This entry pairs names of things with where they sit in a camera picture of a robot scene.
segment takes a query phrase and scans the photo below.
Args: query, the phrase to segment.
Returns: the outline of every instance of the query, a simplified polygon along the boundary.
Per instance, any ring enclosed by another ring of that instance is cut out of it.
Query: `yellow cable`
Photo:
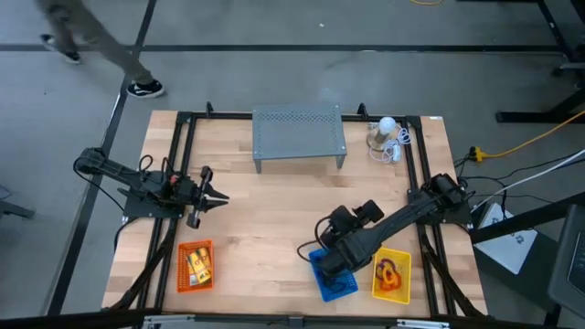
[[[537,136],[537,137],[535,137],[535,138],[531,139],[531,140],[530,140],[530,141],[528,141],[528,142],[521,143],[520,145],[518,145],[518,146],[517,146],[517,147],[515,147],[515,148],[509,149],[509,150],[507,150],[507,151],[505,151],[505,152],[502,152],[502,153],[500,153],[500,154],[487,154],[487,153],[485,153],[485,152],[482,152],[482,157],[483,157],[483,158],[497,158],[497,157],[502,157],[502,156],[505,156],[505,155],[511,154],[511,153],[513,153],[513,152],[516,152],[516,151],[518,151],[519,149],[523,148],[524,146],[526,146],[526,145],[528,145],[528,144],[530,144],[530,143],[533,143],[533,142],[535,142],[535,141],[537,141],[537,140],[539,140],[539,139],[541,139],[541,138],[544,138],[544,137],[547,137],[547,136],[549,136],[550,134],[554,133],[555,131],[557,131],[558,129],[560,129],[560,128],[561,128],[562,126],[564,126],[565,124],[567,124],[567,123],[569,123],[569,122],[572,122],[573,120],[575,120],[575,119],[579,118],[579,117],[580,117],[581,115],[583,115],[583,114],[585,114],[585,111],[581,111],[580,113],[573,115],[572,117],[570,117],[569,119],[567,119],[567,120],[566,120],[566,121],[564,121],[563,123],[559,124],[559,125],[558,125],[558,126],[556,126],[555,128],[553,128],[553,129],[549,130],[548,132],[546,132],[546,133],[543,133],[543,134],[541,134],[541,135],[539,135],[539,136]]]
[[[421,1],[417,1],[417,0],[410,0],[413,4],[417,4],[417,5],[440,5],[443,1],[445,0],[439,0],[433,3],[427,3],[427,2],[421,2]]]

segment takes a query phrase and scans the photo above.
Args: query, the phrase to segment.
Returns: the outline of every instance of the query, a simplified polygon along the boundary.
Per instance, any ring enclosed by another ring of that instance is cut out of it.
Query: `person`
[[[165,93],[163,85],[153,78],[138,58],[108,33],[81,0],[36,1],[53,32],[52,35],[40,36],[46,49],[58,52],[69,63],[80,64],[78,46],[73,40],[73,34],[79,34],[90,47],[100,51],[133,80],[127,87],[128,94],[137,98],[153,98]]]

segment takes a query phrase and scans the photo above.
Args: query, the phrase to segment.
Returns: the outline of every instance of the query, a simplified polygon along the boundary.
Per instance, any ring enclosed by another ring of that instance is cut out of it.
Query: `table leg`
[[[254,160],[254,164],[256,165],[256,173],[260,174],[262,172],[262,162],[261,160]]]
[[[35,215],[35,212],[32,210],[28,210],[5,201],[0,201],[0,212],[3,214],[16,215],[27,219],[31,219]]]
[[[335,157],[335,159],[337,160],[337,169],[341,169],[342,166],[344,166],[344,161],[346,159],[345,155],[337,155]]]

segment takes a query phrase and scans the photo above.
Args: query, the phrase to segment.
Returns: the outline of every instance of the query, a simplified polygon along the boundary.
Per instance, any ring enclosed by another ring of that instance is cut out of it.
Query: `white cable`
[[[395,140],[387,140],[384,143],[384,147],[382,149],[382,157],[379,158],[375,157],[374,154],[372,153],[373,149],[371,147],[369,148],[369,156],[371,156],[372,159],[385,164],[396,163],[400,161],[401,157],[400,146],[409,143],[410,143],[409,130],[407,128],[400,128],[399,134]]]
[[[484,203],[486,203],[486,202],[487,202],[489,199],[491,199],[492,197],[494,197],[494,196],[496,196],[496,195],[499,195],[500,193],[502,193],[502,192],[506,191],[507,189],[509,189],[509,188],[511,188],[511,187],[514,187],[514,186],[518,186],[518,185],[520,185],[520,184],[522,184],[522,183],[525,183],[525,182],[527,182],[527,181],[529,181],[529,180],[532,180],[532,179],[534,179],[534,178],[540,177],[540,176],[542,176],[542,175],[544,175],[544,174],[548,174],[548,173],[550,173],[551,171],[553,171],[553,170],[555,170],[555,169],[557,169],[557,168],[559,168],[559,167],[561,167],[561,166],[563,166],[563,165],[566,165],[566,164],[568,164],[569,162],[571,162],[571,161],[573,161],[573,160],[577,159],[577,158],[578,158],[578,157],[580,157],[582,154],[585,154],[585,149],[582,149],[582,150],[581,150],[579,153],[577,153],[577,154],[574,154],[574,155],[573,155],[573,156],[571,156],[569,159],[567,159],[567,160],[565,160],[565,161],[561,162],[560,164],[555,164],[555,165],[553,165],[552,167],[550,167],[549,169],[547,169],[547,170],[545,170],[545,171],[543,171],[543,172],[541,172],[541,173],[538,173],[538,174],[536,174],[536,175],[532,175],[532,176],[530,176],[530,177],[528,177],[528,178],[524,178],[524,179],[523,179],[523,180],[521,180],[521,181],[517,181],[517,182],[513,183],[512,185],[509,185],[509,186],[506,186],[506,187],[504,187],[504,188],[500,189],[499,191],[497,191],[497,192],[493,193],[492,195],[490,195],[489,197],[485,198],[485,199],[484,199],[484,201],[482,201],[482,202],[478,203],[477,205],[473,206],[472,212],[474,212],[474,211],[475,211],[477,208],[479,208],[481,205],[483,205]]]

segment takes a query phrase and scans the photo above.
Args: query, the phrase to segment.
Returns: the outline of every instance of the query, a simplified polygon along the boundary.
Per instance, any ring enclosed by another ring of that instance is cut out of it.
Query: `perforated metal platform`
[[[276,105],[252,111],[253,158],[261,160],[335,156],[341,168],[347,154],[338,106]]]

